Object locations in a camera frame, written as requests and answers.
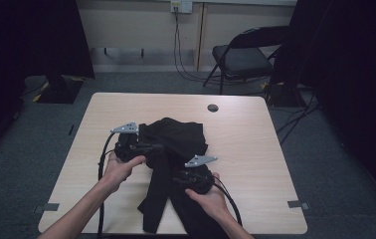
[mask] chair seat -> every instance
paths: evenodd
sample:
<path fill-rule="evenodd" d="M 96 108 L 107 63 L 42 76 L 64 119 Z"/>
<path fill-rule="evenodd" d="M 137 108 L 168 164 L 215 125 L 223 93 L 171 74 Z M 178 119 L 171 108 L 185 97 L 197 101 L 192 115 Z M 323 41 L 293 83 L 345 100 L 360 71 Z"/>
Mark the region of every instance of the chair seat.
<path fill-rule="evenodd" d="M 228 45 L 213 48 L 216 62 L 219 62 L 227 47 Z M 226 78 L 235 80 L 268 75 L 273 71 L 273 66 L 259 48 L 241 48 L 231 49 L 227 53 L 225 70 Z"/>

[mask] light wood table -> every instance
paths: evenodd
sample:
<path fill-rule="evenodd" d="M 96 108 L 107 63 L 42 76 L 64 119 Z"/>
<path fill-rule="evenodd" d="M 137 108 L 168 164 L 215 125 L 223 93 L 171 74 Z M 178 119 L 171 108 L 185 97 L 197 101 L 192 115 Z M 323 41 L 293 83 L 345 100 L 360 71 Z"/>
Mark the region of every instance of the light wood table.
<path fill-rule="evenodd" d="M 209 112 L 209 104 L 219 110 Z M 306 232 L 301 208 L 287 205 L 297 196 L 262 98 L 118 93 L 93 95 L 49 200 L 59 203 L 59 209 L 44 212 L 39 230 L 46 230 L 94 186 L 98 159 L 110 129 L 131 121 L 151 124 L 163 118 L 203 124 L 209 144 L 206 155 L 219 157 L 208 166 L 221 174 L 250 233 Z M 113 149 L 116 141 L 117 136 L 108 149 Z M 135 167 L 105 202 L 103 233 L 144 233 L 142 214 L 136 207 L 147 193 L 150 176 L 147 166 Z M 98 212 L 83 232 L 96 233 L 97 225 Z M 186 233 L 170 201 L 157 233 Z"/>

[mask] black garment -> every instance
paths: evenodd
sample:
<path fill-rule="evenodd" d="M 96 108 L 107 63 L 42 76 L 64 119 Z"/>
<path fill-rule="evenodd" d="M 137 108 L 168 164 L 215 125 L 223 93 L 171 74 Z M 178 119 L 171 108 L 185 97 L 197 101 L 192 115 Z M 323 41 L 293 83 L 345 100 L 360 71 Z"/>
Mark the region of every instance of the black garment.
<path fill-rule="evenodd" d="M 150 125 L 139 126 L 139 141 L 160 143 L 165 147 L 162 155 L 147 158 L 153 169 L 147 196 L 138 210 L 144 214 L 143 230 L 157 232 L 166 200 L 170 197 L 186 232 L 194 238 L 228 238 L 220 225 L 188 197 L 185 188 L 172 181 L 174 172 L 183 170 L 185 162 L 207 150 L 203 125 L 164 118 Z"/>

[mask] person's right hand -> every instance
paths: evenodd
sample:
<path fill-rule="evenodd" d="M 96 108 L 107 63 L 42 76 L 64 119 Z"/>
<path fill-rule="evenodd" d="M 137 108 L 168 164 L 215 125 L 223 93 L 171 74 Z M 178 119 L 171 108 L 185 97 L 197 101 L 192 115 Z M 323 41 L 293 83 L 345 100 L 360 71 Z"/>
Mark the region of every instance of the person's right hand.
<path fill-rule="evenodd" d="M 213 176 L 220 178 L 219 173 L 213 172 L 212 174 Z M 221 185 L 220 181 L 216 178 L 215 183 Z M 218 220 L 219 218 L 222 218 L 230 213 L 226 204 L 225 195 L 216 186 L 213 186 L 210 191 L 204 195 L 198 194 L 191 189 L 186 189 L 185 192 L 191 199 L 198 202 L 203 210 L 215 220 Z"/>

